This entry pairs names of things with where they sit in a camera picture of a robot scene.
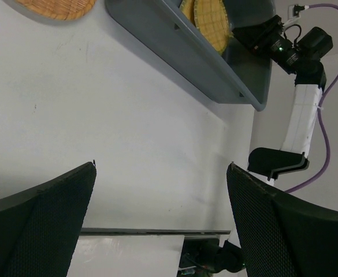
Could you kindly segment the orange round woven tray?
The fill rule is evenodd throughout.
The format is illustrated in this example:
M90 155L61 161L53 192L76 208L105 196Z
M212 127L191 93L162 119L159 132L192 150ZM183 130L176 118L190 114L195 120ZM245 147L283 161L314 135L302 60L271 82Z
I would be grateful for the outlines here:
M24 17L47 25L80 21L96 5L96 0L2 1Z

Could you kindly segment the square bamboo mat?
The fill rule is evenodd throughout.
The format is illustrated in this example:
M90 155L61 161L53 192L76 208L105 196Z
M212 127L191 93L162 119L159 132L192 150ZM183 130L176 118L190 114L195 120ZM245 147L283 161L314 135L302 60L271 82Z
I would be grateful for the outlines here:
M194 4L195 0L182 0L180 4L180 10L186 16L186 18L188 18L188 20L193 24L195 24Z

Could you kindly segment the green-rimmed round bamboo tray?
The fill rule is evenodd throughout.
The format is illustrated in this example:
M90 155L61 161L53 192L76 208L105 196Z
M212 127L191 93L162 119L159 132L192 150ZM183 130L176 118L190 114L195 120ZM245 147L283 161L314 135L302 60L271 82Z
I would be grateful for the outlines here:
M202 36L220 55L228 46L233 33L221 0L199 0L194 2L195 26Z

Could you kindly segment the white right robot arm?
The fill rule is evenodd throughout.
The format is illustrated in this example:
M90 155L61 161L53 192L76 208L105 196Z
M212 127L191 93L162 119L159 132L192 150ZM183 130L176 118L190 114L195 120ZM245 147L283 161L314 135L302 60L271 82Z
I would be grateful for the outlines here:
M309 166L311 139L326 85L321 58L332 49L332 37L314 27L304 37L290 41L279 16L261 24L234 28L233 35L249 52L266 56L286 73L295 75L294 102L281 148L259 147L248 157L247 170L273 185L281 174Z

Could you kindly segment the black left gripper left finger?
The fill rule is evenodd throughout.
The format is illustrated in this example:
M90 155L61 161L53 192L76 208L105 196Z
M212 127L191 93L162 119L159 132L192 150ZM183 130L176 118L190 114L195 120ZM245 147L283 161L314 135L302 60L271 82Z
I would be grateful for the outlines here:
M95 180L87 162L0 199L0 276L67 276Z

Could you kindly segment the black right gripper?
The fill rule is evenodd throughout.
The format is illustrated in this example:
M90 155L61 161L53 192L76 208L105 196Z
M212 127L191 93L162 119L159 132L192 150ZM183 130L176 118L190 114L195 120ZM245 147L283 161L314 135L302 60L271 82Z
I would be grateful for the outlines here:
M245 48L251 48L254 54L267 55L279 65L292 65L298 58L292 42L282 36L279 16L257 25L234 28L232 32Z

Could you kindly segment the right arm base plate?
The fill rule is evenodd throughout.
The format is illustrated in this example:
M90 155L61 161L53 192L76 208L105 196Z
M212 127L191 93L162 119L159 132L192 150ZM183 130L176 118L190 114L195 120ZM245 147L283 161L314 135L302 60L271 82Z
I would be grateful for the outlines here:
M238 273L245 269L240 247L220 239L186 238L181 250L177 276L214 276L222 271Z

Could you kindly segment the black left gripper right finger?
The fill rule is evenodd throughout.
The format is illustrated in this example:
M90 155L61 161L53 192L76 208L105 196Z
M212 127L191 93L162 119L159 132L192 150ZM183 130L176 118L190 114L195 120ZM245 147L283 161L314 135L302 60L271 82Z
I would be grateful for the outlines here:
M228 194L248 276L338 276L338 211L231 163Z

